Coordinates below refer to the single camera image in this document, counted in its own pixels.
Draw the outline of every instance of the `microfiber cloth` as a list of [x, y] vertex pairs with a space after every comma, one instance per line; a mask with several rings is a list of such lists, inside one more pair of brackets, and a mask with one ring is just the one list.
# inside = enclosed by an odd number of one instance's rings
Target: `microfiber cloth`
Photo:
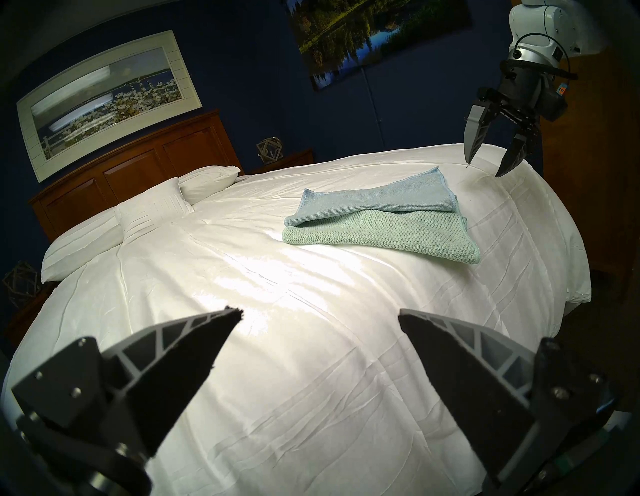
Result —
[[350, 214], [288, 226], [289, 244], [360, 244], [424, 253], [466, 264], [480, 262], [480, 250], [467, 234], [466, 219], [456, 212], [381, 212]]
[[305, 189], [298, 211], [284, 219], [285, 226], [326, 219], [361, 210], [415, 212], [436, 210], [453, 212], [456, 197], [447, 187], [437, 167], [427, 172], [371, 189], [345, 189], [316, 193]]
[[480, 261], [467, 220], [437, 168], [379, 188], [335, 193], [306, 189], [285, 226], [282, 241], [289, 244], [360, 244], [467, 264]]

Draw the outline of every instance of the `blue wall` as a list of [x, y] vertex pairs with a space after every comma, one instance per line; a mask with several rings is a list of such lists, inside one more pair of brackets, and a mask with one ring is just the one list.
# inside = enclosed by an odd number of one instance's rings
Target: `blue wall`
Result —
[[[477, 88], [497, 84], [498, 64], [511, 41], [511, 3], [467, 1], [471, 29], [366, 68], [388, 149], [460, 142]], [[18, 260], [39, 269], [48, 246], [27, 204], [29, 198], [73, 168], [131, 139], [112, 143], [39, 184], [22, 142], [15, 103], [79, 61], [167, 29], [178, 41], [202, 111], [220, 109], [246, 171], [260, 165], [255, 144], [266, 136], [281, 137], [285, 153], [312, 147], [317, 161], [382, 149], [362, 74], [356, 72], [314, 92], [278, 0], [184, 0], [120, 17], [48, 52], [23, 71], [0, 101], [0, 188], [8, 239], [1, 247], [0, 275]], [[492, 126], [486, 141], [506, 146], [511, 135], [510, 124], [503, 120]], [[8, 304], [6, 298], [0, 300], [6, 320]]]

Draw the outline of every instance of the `nightstand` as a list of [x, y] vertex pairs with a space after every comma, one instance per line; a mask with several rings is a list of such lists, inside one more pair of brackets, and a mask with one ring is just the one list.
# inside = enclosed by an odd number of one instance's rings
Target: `nightstand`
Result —
[[298, 165], [308, 165], [314, 162], [314, 153], [311, 148], [306, 149], [304, 152], [298, 152], [295, 154], [287, 155], [277, 162], [267, 164], [263, 167], [249, 171], [249, 174], [262, 174], [264, 172], [270, 172], [272, 170], [286, 169], [288, 167], [295, 167]]
[[51, 293], [58, 284], [58, 282], [44, 283], [42, 285], [42, 289], [35, 298], [18, 310], [7, 325], [4, 330], [4, 337], [6, 337], [16, 348], [40, 313], [42, 305], [44, 305], [47, 298], [51, 296]]

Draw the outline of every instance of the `headboard panel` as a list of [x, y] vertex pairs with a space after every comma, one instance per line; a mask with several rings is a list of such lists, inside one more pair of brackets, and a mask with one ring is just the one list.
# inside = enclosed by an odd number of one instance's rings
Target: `headboard panel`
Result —
[[53, 241], [99, 212], [207, 165], [235, 165], [244, 174], [217, 110], [104, 154], [57, 180], [29, 203]]

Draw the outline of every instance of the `white picture mat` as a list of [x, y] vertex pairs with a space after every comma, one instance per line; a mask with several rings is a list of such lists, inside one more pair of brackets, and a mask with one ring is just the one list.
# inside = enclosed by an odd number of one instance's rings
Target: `white picture mat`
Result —
[[[46, 160], [33, 122], [33, 115], [31, 114], [31, 107], [34, 104], [85, 74], [118, 60], [160, 47], [163, 48], [167, 56], [178, 89], [182, 95], [180, 100], [144, 111], [126, 120], [110, 125], [86, 137], [82, 141], [75, 143], [66, 150], [51, 157], [49, 160]], [[175, 41], [173, 31], [165, 31], [156, 35], [146, 36], [145, 38], [125, 43], [84, 60], [41, 84], [17, 103], [22, 137], [38, 182], [42, 182], [50, 175], [79, 158], [84, 157], [86, 154], [123, 138], [132, 132], [139, 131], [152, 124], [162, 122], [163, 120], [200, 107], [202, 107], [202, 103], [200, 103], [198, 94], [191, 82], [189, 72], [184, 65], [182, 54]]]

